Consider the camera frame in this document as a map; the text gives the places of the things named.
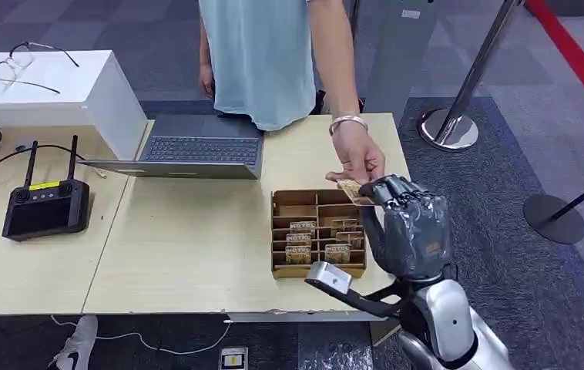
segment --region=banknote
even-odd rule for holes
[[[317,228],[317,221],[290,222],[290,232],[294,234],[313,233]]]
[[[336,233],[338,243],[351,245],[351,249],[363,249],[364,235],[362,231],[347,231]]]
[[[358,229],[356,218],[344,218],[331,221],[331,237],[336,237],[337,233],[356,231]]]
[[[310,246],[285,247],[285,262],[287,264],[310,264]]]
[[[331,264],[348,264],[351,261],[351,246],[349,244],[328,244],[324,259]]]
[[[367,197],[363,197],[358,193],[360,191],[361,185],[357,183],[356,180],[345,179],[338,180],[337,184],[340,188],[347,194],[347,197],[351,199],[351,202],[357,206],[373,206],[374,202]]]
[[[309,247],[312,234],[287,234],[285,235],[285,240],[289,246],[307,245]]]

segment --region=laptop keyboard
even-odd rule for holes
[[[258,139],[167,137],[152,138],[147,160],[256,164]]]

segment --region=cardboard tray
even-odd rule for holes
[[[337,219],[357,219],[356,230],[362,230],[360,207],[352,204],[344,191],[335,190],[279,190],[272,193],[272,274],[278,278],[305,278],[309,264],[286,264],[286,235],[290,233],[290,223],[315,221],[317,229],[311,241],[311,263],[324,261],[327,244],[339,243],[331,236],[331,221]],[[336,264],[354,278],[359,278],[367,268],[367,239],[361,249],[351,250],[348,264]]]

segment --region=robotic hand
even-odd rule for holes
[[[361,218],[376,263],[396,280],[366,296],[350,289],[352,277],[327,262],[313,263],[306,282],[361,311],[399,320],[399,339],[418,370],[512,370],[508,350],[469,306],[452,263],[446,199],[390,175],[360,189],[376,207]],[[382,301],[397,295],[389,304]]]

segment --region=human hand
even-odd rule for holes
[[[332,138],[342,172],[331,171],[326,180],[353,179],[364,185],[385,175],[385,155],[360,123],[341,123]]]
[[[199,66],[199,86],[208,99],[212,99],[215,94],[213,81],[213,67],[209,63],[201,64]]]

